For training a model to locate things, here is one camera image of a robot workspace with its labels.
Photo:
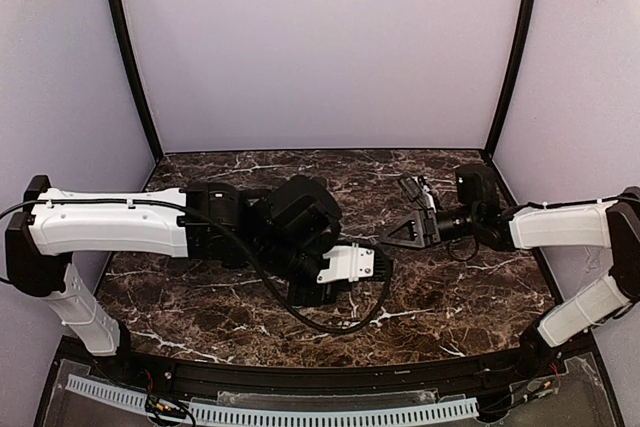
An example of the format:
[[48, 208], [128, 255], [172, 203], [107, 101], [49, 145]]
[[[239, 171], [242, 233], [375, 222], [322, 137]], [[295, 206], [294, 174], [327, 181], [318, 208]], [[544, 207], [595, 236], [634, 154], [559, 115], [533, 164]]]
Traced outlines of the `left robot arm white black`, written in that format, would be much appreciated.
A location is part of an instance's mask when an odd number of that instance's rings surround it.
[[155, 253], [256, 264], [281, 277], [309, 306], [332, 301], [356, 249], [338, 242], [341, 211], [318, 181], [296, 176], [274, 190], [196, 184], [138, 194], [76, 193], [32, 179], [5, 212], [5, 282], [47, 302], [96, 357], [126, 351], [127, 329], [85, 286], [73, 256], [84, 251]]

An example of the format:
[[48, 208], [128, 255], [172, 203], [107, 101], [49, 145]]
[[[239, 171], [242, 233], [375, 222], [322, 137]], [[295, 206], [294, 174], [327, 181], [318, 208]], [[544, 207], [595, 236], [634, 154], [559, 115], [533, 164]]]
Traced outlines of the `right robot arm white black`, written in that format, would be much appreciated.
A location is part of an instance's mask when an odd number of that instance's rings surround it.
[[442, 210], [426, 180], [404, 176], [398, 182], [415, 205], [401, 223], [384, 232], [381, 243], [426, 249], [471, 237], [494, 251], [542, 247], [607, 248], [613, 265], [569, 300], [546, 313], [525, 342], [558, 348], [576, 334], [623, 312], [639, 301], [639, 190], [618, 196], [567, 203], [500, 206], [494, 172], [482, 164], [455, 173], [458, 208]]

